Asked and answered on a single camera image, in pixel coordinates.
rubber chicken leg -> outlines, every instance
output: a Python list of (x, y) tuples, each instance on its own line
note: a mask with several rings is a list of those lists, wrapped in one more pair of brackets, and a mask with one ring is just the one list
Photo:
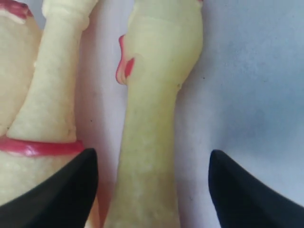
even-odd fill
[[(40, 184), (84, 149), (76, 140), (76, 70), (81, 35), (97, 1), (43, 3), (47, 21), (33, 78), (6, 137), (0, 139), (0, 204)], [(86, 228), (99, 228), (97, 200)]]
[(174, 108), (203, 45), (202, 1), (136, 0), (116, 79), (128, 86), (117, 184), (105, 228), (179, 228)]

white floor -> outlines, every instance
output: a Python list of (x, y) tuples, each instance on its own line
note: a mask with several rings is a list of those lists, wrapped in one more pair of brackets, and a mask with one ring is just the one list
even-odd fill
[[(114, 77), (118, 38), (133, 1), (100, 1), (83, 36), (77, 119), (79, 137), (99, 152), (106, 210), (126, 105), (126, 87)], [(43, 26), (42, 1), (24, 2)], [(183, 228), (219, 228), (207, 186), (212, 149), (304, 205), (303, 12), (302, 0), (204, 1), (204, 52), (180, 92), (176, 115)]]

white surface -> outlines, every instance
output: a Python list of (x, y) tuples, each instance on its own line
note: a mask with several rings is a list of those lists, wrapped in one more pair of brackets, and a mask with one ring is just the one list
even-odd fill
[[(100, 204), (106, 208), (126, 104), (126, 87), (114, 77), (118, 38), (132, 0), (100, 1), (83, 37), (77, 119), (79, 137), (99, 152)], [(41, 1), (25, 2), (41, 17)], [(180, 92), (176, 115), (184, 228), (219, 227), (207, 183), (212, 149), (226, 151), (304, 205), (303, 11), (302, 0), (204, 2), (205, 47)]]

white background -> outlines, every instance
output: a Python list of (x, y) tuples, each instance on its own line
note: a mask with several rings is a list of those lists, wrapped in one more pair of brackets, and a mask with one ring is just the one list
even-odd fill
[[(84, 33), (77, 89), (79, 138), (99, 153), (100, 206), (116, 174), (126, 87), (115, 71), (132, 0), (100, 0)], [(41, 0), (25, 0), (39, 25)], [(304, 1), (205, 0), (205, 47), (179, 94), (176, 176), (183, 228), (219, 228), (209, 155), (222, 149), (304, 205)]]

rubber chicken neck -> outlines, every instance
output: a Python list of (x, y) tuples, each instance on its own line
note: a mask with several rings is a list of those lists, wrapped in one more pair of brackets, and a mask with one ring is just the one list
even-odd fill
[(177, 93), (203, 45), (202, 2), (136, 0), (119, 41), (128, 86), (117, 184), (105, 228), (179, 228), (174, 178)]

